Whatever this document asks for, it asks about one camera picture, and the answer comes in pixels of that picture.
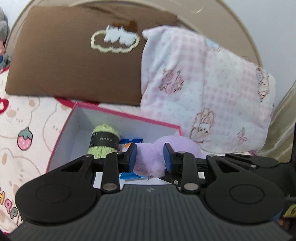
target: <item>white wall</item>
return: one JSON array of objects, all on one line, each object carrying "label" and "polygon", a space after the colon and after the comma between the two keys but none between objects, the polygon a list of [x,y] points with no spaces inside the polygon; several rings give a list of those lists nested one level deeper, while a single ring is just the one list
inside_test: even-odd
[{"label": "white wall", "polygon": [[[277,106],[296,80],[296,0],[224,1],[243,21],[257,45],[264,68],[277,80]],[[0,0],[10,27],[28,2]]]},{"label": "white wall", "polygon": [[8,26],[11,28],[30,0],[0,0],[0,7],[4,10],[8,19]]}]

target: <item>black yarn band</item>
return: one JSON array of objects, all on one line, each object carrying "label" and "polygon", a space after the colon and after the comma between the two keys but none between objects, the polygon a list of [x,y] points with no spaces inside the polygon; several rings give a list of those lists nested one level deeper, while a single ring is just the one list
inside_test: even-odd
[{"label": "black yarn band", "polygon": [[94,146],[107,146],[119,150],[119,138],[110,132],[95,132],[91,135],[89,148]]}]

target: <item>pink strawberry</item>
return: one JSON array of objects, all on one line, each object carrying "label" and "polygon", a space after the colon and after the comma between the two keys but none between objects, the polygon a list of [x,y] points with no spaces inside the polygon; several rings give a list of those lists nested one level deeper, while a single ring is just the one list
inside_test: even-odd
[{"label": "pink strawberry", "polygon": [[27,127],[22,130],[17,138],[17,146],[21,150],[28,150],[32,144],[33,134],[30,132],[30,129]]}]

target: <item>red heart print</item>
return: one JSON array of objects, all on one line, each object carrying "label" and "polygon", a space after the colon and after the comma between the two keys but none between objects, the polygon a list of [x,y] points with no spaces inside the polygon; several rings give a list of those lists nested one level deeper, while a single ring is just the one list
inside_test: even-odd
[{"label": "red heart print", "polygon": [[7,99],[0,98],[0,115],[5,112],[8,108],[9,101]]}]

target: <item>brown pillow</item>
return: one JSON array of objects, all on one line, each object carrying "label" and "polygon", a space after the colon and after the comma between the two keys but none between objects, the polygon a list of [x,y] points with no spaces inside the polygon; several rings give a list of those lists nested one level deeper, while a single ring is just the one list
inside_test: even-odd
[{"label": "brown pillow", "polygon": [[[6,93],[54,96],[113,104],[140,105],[141,58],[146,41],[142,31],[175,26],[174,14],[145,6],[92,3],[84,7],[34,7],[15,46]],[[123,26],[140,37],[128,53],[91,48],[92,35],[108,25]],[[104,42],[104,50],[128,46]]]}]

